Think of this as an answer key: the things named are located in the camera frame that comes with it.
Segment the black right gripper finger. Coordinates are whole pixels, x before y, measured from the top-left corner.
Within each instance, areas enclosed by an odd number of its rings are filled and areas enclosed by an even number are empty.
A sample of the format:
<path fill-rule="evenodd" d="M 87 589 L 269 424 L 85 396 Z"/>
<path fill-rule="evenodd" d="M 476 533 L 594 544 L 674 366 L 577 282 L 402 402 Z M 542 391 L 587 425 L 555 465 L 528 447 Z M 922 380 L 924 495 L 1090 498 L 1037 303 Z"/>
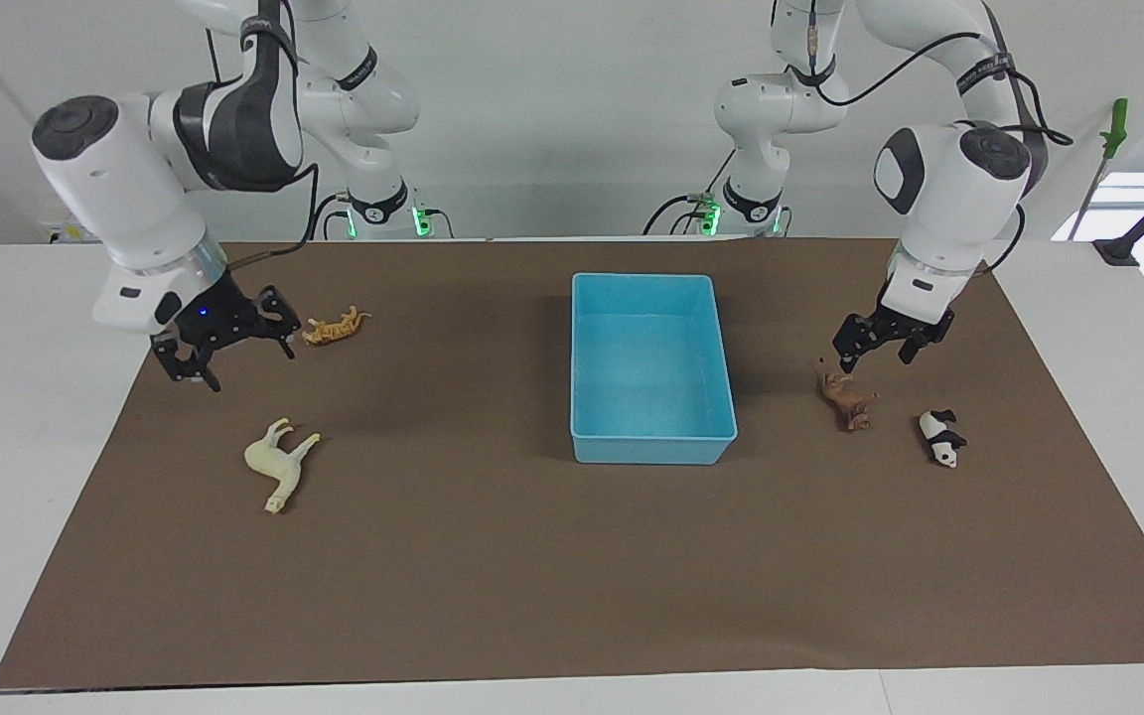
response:
<path fill-rule="evenodd" d="M 275 340 L 287 358 L 295 358 L 291 343 L 301 329 L 301 321 L 289 300 L 276 286 L 264 286 L 259 291 L 255 305 L 254 337 Z"/>
<path fill-rule="evenodd" d="M 215 350 L 210 345 L 194 345 L 186 357 L 178 353 L 176 336 L 153 336 L 153 355 L 173 381 L 194 380 L 208 386 L 214 394 L 221 392 L 219 379 L 210 371 L 210 358 Z"/>

